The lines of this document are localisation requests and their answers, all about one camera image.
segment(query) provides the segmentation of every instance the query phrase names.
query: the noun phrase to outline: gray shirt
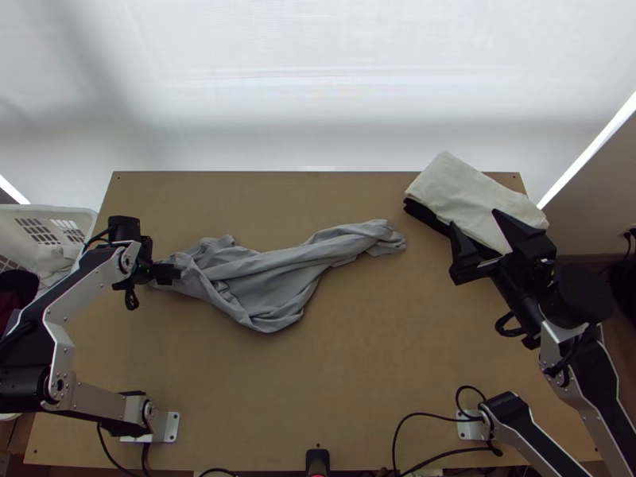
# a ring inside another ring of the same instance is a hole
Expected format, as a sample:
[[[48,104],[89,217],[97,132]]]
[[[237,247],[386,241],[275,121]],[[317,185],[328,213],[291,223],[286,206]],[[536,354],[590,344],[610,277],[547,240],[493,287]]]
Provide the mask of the gray shirt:
[[[272,333],[303,316],[327,268],[351,263],[362,252],[378,257],[405,248],[404,236],[383,219],[325,229],[298,246],[270,252],[237,245],[230,235],[202,238],[164,260],[182,270],[180,280],[151,285],[205,300],[240,324]]]

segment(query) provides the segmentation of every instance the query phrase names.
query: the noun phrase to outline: laundry basket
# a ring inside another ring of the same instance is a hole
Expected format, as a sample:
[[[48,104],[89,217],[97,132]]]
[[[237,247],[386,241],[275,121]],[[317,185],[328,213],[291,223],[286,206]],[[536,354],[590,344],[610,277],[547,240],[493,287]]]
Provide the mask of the laundry basket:
[[[0,205],[0,273],[34,271],[38,245],[76,245],[91,237],[97,212],[89,208]]]

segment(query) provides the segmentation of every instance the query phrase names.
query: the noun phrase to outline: brown tabletop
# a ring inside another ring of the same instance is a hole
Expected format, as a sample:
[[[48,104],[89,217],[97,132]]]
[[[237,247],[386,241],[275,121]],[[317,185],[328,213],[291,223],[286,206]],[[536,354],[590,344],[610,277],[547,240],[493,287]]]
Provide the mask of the brown tabletop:
[[[108,291],[69,324],[75,368],[110,390],[144,390],[181,412],[178,441],[156,444],[156,469],[226,467],[301,470],[320,444],[335,469],[390,466],[395,426],[405,414],[454,415],[462,384],[527,401],[537,423],[578,460],[596,460],[578,414],[550,390],[537,351],[499,336],[506,304],[489,280],[456,287],[447,238],[402,210],[415,173],[115,173],[96,230],[109,215],[141,219],[154,257],[204,236],[231,234],[256,250],[303,242],[343,223],[389,219],[405,235],[403,254],[362,256],[329,270],[304,318],[273,335],[236,324],[203,301],[146,287],[126,311]],[[493,178],[523,191],[516,173]],[[475,405],[467,394],[465,405]],[[95,425],[40,413],[26,461],[109,467]],[[139,467],[141,446],[107,439],[113,455]],[[404,426],[398,466],[469,447],[453,423],[425,418]],[[523,463],[513,449],[478,452],[437,467]]]

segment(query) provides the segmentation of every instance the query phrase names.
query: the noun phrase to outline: white backdrop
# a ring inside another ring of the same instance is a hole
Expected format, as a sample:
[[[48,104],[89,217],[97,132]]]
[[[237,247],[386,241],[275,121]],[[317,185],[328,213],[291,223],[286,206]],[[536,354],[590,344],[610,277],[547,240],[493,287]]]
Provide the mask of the white backdrop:
[[[0,173],[99,208],[113,170],[421,170],[538,201],[636,88],[636,4],[40,0],[0,5]]]

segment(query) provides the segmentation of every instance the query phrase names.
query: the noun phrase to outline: white cloth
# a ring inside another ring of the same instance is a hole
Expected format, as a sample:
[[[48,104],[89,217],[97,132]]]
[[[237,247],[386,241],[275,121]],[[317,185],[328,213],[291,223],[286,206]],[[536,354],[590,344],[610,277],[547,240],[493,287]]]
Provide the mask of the white cloth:
[[[37,266],[34,272],[40,278],[40,286],[37,289],[38,297],[71,272],[82,247],[83,244],[40,244],[37,246]]]
[[[406,189],[407,198],[429,208],[439,221],[500,254],[510,245],[492,216],[499,209],[535,228],[548,228],[545,214],[523,194],[513,192],[450,153],[438,154]]]

